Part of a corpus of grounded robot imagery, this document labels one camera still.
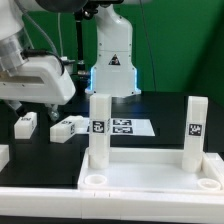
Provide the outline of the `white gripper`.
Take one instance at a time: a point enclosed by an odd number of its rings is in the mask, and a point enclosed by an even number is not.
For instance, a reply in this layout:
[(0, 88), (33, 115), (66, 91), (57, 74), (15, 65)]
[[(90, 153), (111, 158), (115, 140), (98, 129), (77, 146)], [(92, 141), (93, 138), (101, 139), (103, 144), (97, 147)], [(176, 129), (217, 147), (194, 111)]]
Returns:
[(19, 117), (26, 115), (26, 108), (19, 102), (25, 101), (46, 104), (50, 119), (57, 121), (58, 105), (65, 105), (74, 94), (69, 73), (54, 56), (31, 57), (12, 76), (0, 73), (0, 99)]

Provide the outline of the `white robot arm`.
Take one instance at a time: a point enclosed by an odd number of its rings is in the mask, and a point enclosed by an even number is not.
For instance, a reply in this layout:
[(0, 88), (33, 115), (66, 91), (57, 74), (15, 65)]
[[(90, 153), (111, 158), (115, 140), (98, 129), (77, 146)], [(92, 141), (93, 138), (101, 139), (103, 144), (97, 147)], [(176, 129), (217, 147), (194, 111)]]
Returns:
[(118, 15), (115, 4), (151, 0), (0, 0), (0, 100), (19, 116), (25, 102), (43, 103), (52, 120), (58, 107), (75, 94), (75, 86), (57, 50), (35, 49), (22, 21), (30, 11), (75, 13), (97, 24), (97, 61), (90, 73), (88, 94), (115, 98), (138, 95), (137, 70), (132, 64), (132, 25)]

